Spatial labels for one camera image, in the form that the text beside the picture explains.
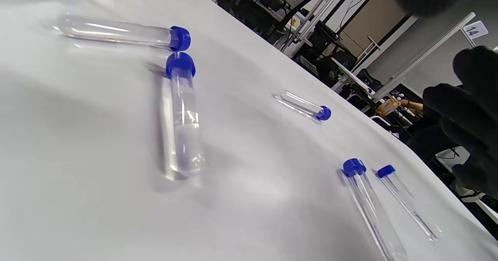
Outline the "person's left hand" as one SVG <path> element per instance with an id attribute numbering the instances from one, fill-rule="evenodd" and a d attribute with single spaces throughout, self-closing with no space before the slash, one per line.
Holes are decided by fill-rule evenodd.
<path id="1" fill-rule="evenodd" d="M 409 15 L 430 18 L 462 0 L 396 0 Z M 424 107 L 440 116 L 448 138 L 470 157 L 453 166 L 454 176 L 466 187 L 493 198 L 498 196 L 498 56 L 484 46 L 460 51 L 453 70 L 462 87 L 438 84 L 423 92 Z"/>

